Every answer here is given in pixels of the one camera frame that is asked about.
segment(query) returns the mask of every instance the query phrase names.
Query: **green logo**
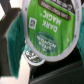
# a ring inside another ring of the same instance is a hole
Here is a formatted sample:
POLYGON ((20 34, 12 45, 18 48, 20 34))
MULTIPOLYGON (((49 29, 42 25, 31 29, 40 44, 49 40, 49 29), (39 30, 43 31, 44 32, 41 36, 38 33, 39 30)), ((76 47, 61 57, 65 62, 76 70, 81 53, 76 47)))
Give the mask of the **green logo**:
POLYGON ((35 42, 39 50, 45 54, 54 54, 58 49, 55 39, 44 32, 38 32, 36 34, 35 42))

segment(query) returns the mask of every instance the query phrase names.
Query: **green label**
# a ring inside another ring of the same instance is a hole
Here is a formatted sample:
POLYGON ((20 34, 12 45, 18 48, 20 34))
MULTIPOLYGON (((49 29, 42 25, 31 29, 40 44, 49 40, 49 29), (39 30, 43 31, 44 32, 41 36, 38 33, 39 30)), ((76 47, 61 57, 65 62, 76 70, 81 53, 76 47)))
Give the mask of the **green label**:
POLYGON ((49 34, 44 32, 38 32, 35 37, 37 47, 42 53, 53 54, 57 51, 56 40, 49 34))
POLYGON ((31 0, 28 6, 28 36, 46 56, 61 54, 73 40, 75 15, 70 11, 73 6, 59 4, 53 0, 31 0))

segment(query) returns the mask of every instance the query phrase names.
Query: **dark surface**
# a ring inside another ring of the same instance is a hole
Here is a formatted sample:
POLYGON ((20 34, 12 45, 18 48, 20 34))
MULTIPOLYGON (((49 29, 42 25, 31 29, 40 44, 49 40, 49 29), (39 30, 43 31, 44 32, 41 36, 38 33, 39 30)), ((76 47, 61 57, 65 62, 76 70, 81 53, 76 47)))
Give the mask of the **dark surface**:
POLYGON ((0 76, 11 76, 6 38, 0 37, 0 76))
POLYGON ((74 51, 67 58, 65 58, 59 62, 56 62, 56 63, 46 62, 42 66, 38 67, 36 70, 36 73, 34 74, 34 77, 44 75, 46 73, 49 73, 49 72, 57 70, 59 68, 68 66, 68 65, 78 62, 80 60, 82 60, 82 59, 79 54, 79 51, 77 48, 75 48, 74 51))
POLYGON ((84 0, 81 0, 81 3, 83 4, 84 3, 84 0))
POLYGON ((11 5, 9 0, 0 0, 1 6, 5 12, 5 14, 8 12, 8 10, 11 9, 11 5))
POLYGON ((84 67, 78 49, 64 60, 37 67, 30 84, 84 84, 84 67))

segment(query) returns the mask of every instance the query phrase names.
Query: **blurry object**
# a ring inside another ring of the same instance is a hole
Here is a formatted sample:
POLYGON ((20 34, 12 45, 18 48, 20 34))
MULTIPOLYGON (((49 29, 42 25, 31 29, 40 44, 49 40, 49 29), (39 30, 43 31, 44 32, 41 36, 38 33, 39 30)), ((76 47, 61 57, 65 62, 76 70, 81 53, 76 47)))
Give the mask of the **blurry object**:
POLYGON ((81 2, 80 0, 60 0, 60 2, 63 4, 57 0, 23 1, 25 40, 35 54, 48 62, 66 58, 78 41, 81 2))
POLYGON ((10 0, 10 4, 12 8, 22 8, 23 0, 10 0))
POLYGON ((13 8, 0 22, 0 75, 18 77, 24 47, 22 14, 13 8))
POLYGON ((1 6, 1 4, 0 4, 0 20, 2 19, 2 17, 4 16, 4 10, 3 10, 3 8, 2 8, 2 6, 1 6))
POLYGON ((82 5, 82 20, 80 24, 80 34, 79 34, 79 40, 77 43, 77 47, 81 54, 81 58, 82 58, 83 65, 84 65, 84 4, 82 5))

